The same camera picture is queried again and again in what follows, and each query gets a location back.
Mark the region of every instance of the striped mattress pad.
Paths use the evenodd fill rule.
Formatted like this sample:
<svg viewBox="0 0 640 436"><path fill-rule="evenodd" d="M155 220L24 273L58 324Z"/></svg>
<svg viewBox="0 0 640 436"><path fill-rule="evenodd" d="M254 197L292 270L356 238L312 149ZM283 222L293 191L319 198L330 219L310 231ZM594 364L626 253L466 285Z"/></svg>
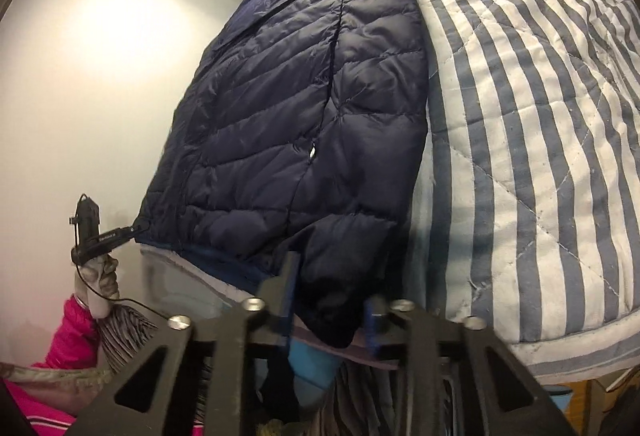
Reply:
<svg viewBox="0 0 640 436"><path fill-rule="evenodd" d="M640 362L633 0L418 0L430 134L405 292L544 383Z"/></svg>

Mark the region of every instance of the wall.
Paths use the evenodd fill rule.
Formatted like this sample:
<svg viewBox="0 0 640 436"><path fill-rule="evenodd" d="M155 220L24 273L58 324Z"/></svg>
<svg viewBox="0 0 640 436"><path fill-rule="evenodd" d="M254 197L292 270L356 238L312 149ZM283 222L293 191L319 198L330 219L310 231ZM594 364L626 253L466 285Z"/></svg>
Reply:
<svg viewBox="0 0 640 436"><path fill-rule="evenodd" d="M73 290L81 193L130 224L172 112L241 0L14 0L0 22L0 360L42 358ZM135 244L119 249L138 293Z"/></svg>

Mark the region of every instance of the jacket sleeve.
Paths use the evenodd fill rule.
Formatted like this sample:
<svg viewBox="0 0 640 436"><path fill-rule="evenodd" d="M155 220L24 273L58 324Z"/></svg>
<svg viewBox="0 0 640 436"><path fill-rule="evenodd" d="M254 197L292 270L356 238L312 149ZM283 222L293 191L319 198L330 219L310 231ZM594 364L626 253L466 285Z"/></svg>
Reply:
<svg viewBox="0 0 640 436"><path fill-rule="evenodd" d="M87 369L98 361L98 337L94 318L78 304L74 297L67 299L62 324L53 335L51 347L44 360L35 368Z"/></svg>

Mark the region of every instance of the beige glove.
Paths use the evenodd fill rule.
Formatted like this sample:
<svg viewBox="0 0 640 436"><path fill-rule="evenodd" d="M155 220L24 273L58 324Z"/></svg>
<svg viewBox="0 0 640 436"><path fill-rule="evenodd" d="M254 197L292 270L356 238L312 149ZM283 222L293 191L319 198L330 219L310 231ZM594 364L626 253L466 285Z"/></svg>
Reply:
<svg viewBox="0 0 640 436"><path fill-rule="evenodd" d="M119 299L116 269L118 260L110 255L96 257L80 267L82 278L97 292L109 299ZM82 282L76 270L74 295L76 301L91 311L95 319L104 319L111 312L111 302L105 301L90 291Z"/></svg>

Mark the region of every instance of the navy blue puffer jacket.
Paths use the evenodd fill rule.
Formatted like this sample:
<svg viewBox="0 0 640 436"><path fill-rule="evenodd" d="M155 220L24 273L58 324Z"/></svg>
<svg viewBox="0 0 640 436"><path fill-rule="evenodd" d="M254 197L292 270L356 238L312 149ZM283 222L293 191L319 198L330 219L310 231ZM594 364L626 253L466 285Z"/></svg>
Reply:
<svg viewBox="0 0 640 436"><path fill-rule="evenodd" d="M295 249L296 313L347 345L408 213L425 43L416 0L245 0L175 111L138 241L248 291Z"/></svg>

